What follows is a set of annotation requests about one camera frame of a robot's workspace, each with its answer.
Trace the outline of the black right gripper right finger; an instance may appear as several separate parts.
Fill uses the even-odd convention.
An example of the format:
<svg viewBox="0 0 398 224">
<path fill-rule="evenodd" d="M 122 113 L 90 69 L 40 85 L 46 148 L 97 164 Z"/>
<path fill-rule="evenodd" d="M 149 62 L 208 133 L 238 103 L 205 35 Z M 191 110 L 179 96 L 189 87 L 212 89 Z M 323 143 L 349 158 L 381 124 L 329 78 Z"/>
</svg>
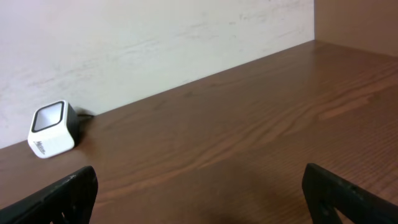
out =
<svg viewBox="0 0 398 224">
<path fill-rule="evenodd" d="M 314 223 L 341 223 L 340 211 L 353 223 L 397 223 L 397 205 L 309 163 L 302 190 Z"/>
</svg>

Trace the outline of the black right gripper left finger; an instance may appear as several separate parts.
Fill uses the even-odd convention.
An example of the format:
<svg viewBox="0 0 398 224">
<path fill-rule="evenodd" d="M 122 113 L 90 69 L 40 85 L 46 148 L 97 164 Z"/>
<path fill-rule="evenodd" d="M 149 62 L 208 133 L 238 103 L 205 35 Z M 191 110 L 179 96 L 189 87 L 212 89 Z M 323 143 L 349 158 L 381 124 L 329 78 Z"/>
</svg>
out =
<svg viewBox="0 0 398 224">
<path fill-rule="evenodd" d="M 1 223 L 89 223 L 98 179 L 92 166 L 1 209 Z"/>
</svg>

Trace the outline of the white barcode scanner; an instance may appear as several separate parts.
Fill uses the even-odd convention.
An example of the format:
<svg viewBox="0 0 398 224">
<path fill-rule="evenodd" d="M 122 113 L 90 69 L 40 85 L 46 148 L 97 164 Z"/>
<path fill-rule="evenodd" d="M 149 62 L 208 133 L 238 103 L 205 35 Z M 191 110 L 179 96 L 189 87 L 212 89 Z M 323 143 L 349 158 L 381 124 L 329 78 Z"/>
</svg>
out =
<svg viewBox="0 0 398 224">
<path fill-rule="evenodd" d="M 37 109 L 27 142 L 34 154 L 47 159 L 73 149 L 80 141 L 80 121 L 69 102 L 59 100 Z"/>
</svg>

